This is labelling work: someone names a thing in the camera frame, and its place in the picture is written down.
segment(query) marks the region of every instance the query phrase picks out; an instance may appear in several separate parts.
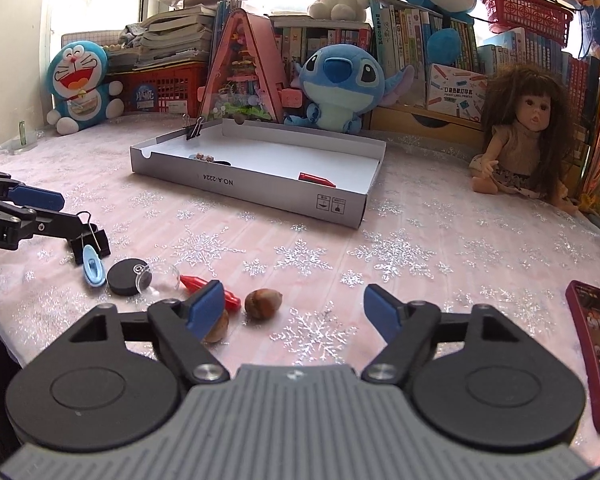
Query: metal screw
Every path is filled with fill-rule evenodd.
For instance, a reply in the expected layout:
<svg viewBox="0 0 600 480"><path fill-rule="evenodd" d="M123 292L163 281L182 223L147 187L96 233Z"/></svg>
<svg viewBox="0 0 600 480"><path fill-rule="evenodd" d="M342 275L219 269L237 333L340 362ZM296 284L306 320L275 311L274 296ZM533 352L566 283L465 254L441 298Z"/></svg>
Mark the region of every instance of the metal screw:
<svg viewBox="0 0 600 480"><path fill-rule="evenodd" d="M194 368L193 376L200 381L216 381L222 376L222 368L215 364L204 363Z"/></svg>
<svg viewBox="0 0 600 480"><path fill-rule="evenodd" d="M389 379L393 379L395 377L396 369L393 365L378 363L371 365L367 369L366 374L376 381L388 381Z"/></svg>

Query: white box tray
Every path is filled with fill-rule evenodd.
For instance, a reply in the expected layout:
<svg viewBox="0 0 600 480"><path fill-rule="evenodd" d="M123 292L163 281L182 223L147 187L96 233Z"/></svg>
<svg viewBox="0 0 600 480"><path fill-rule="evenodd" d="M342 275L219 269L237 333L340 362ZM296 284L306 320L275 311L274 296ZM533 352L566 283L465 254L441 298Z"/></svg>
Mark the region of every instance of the white box tray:
<svg viewBox="0 0 600 480"><path fill-rule="evenodd" d="M204 124L193 139L186 140L182 129L130 152L135 173L358 228L385 148L365 137L223 120ZM197 153L231 166L196 160ZM300 173L336 187L298 180Z"/></svg>

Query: binder clip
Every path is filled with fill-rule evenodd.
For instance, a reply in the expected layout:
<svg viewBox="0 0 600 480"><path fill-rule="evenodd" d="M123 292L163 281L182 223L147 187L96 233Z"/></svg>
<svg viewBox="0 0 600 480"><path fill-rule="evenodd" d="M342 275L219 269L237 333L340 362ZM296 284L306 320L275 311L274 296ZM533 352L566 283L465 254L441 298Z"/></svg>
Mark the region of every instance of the binder clip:
<svg viewBox="0 0 600 480"><path fill-rule="evenodd" d="M202 127L202 124L205 122L204 117L198 117L196 119L196 122L193 124L191 124L191 118L189 117L188 114L184 114L182 116L182 118L184 119L184 131L186 134L186 139L191 140L191 139L193 139L193 137L199 136L200 128Z"/></svg>
<svg viewBox="0 0 600 480"><path fill-rule="evenodd" d="M99 258L104 258L111 254L106 232L103 229L99 229L96 224L91 223L91 213L80 211L75 216L79 217L81 214L89 215L87 223L82 224L82 233L80 236L69 241L77 265L84 263L83 252L86 246L91 246Z"/></svg>

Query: pink tablecloth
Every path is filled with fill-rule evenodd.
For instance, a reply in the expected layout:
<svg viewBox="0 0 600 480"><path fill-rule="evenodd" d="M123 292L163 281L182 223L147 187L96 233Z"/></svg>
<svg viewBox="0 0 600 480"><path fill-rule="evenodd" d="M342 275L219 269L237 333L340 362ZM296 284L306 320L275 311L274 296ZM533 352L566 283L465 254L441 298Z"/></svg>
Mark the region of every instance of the pink tablecloth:
<svg viewBox="0 0 600 480"><path fill-rule="evenodd" d="M447 311L494 304L586 382L564 299L571 280L600 286L600 234L585 219L472 193L465 161L408 145L388 147L358 231L132 174L129 146L180 125L123 118L0 155L0 170L62 192L67 212L89 210L109 235L106 266L134 256L219 278L242 298L264 286L282 292L271 322L237 316L213 348L232 372L247 362L362 369L383 346L362 310L364 286L380 283L403 301L426 299ZM23 363L111 300L106 288L86 286L62 240L36 237L16 252L0 250L0 331ZM146 306L142 298L113 301L120 310ZM600 463L588 407L573 445Z"/></svg>

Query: stitch ear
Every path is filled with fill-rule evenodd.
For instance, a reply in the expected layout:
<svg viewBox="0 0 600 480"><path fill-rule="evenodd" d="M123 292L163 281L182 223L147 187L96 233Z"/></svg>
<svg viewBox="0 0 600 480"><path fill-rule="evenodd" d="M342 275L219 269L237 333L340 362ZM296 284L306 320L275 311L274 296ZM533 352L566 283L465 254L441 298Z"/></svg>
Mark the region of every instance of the stitch ear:
<svg viewBox="0 0 600 480"><path fill-rule="evenodd" d="M291 88L302 88L302 85L300 84L300 72L302 72L302 66L299 63L296 63L296 75L289 85Z"/></svg>
<svg viewBox="0 0 600 480"><path fill-rule="evenodd" d="M384 96L382 96L378 105L391 106L395 104L398 98L406 94L409 88L411 88L415 74L414 67L409 65L396 75L386 79L384 82Z"/></svg>

